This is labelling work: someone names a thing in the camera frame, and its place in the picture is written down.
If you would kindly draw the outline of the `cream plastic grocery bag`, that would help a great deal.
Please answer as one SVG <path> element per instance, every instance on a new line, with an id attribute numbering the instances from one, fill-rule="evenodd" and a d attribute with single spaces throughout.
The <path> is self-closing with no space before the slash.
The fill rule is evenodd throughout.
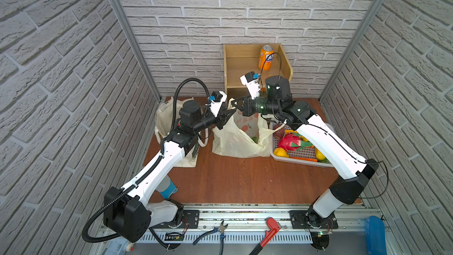
<path id="1" fill-rule="evenodd" d="M 276 130 L 270 129 L 258 113 L 246 117 L 231 102 L 228 108 L 233 109 L 234 114 L 222 129 L 213 129 L 212 152 L 234 158 L 269 157 Z"/>

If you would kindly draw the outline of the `white floral canvas tote bag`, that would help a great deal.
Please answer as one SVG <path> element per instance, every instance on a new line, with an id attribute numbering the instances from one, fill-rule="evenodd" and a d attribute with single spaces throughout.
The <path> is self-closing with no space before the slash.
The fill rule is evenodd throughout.
<path id="1" fill-rule="evenodd" d="M 164 137 L 167 137 L 171 132 L 171 124 L 173 121 L 173 97 L 166 102 L 161 103 L 155 114 L 155 136 L 160 144 Z M 194 168 L 197 165 L 199 150 L 207 146 L 208 141 L 205 138 L 209 136 L 209 130 L 206 129 L 204 132 L 205 136 L 202 139 L 198 139 L 195 146 L 181 161 L 175 166 L 180 168 Z"/>

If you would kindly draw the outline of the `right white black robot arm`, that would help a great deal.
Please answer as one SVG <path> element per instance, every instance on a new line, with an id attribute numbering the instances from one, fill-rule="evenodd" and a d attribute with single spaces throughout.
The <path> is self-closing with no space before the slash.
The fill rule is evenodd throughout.
<path id="1" fill-rule="evenodd" d="M 306 224 L 319 229 L 335 210 L 344 204 L 353 204 L 368 185 L 379 165 L 374 159 L 365 159 L 347 146 L 323 119 L 301 100 L 295 101 L 290 82 L 281 76 L 265 80 L 266 95 L 260 95 L 260 77 L 249 72 L 240 78 L 249 96 L 232 101 L 244 116 L 256 113 L 272 115 L 286 124 L 318 149 L 338 173 L 336 181 L 307 210 Z"/>

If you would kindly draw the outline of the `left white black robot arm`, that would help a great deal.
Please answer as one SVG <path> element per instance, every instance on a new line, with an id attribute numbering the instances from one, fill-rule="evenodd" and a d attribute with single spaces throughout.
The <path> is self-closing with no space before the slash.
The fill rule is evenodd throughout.
<path id="1" fill-rule="evenodd" d="M 129 182 L 106 193 L 102 213 L 104 225 L 114 231 L 111 238 L 123 237 L 134 243 L 150 227 L 162 223 L 178 227 L 182 223 L 182 204 L 167 198 L 149 205 L 149 199 L 168 172 L 192 151 L 199 133 L 213 125 L 222 128 L 233 113 L 225 96 L 210 96 L 204 113 L 197 101 L 184 103 L 179 122 L 160 143 L 160 152 Z"/>

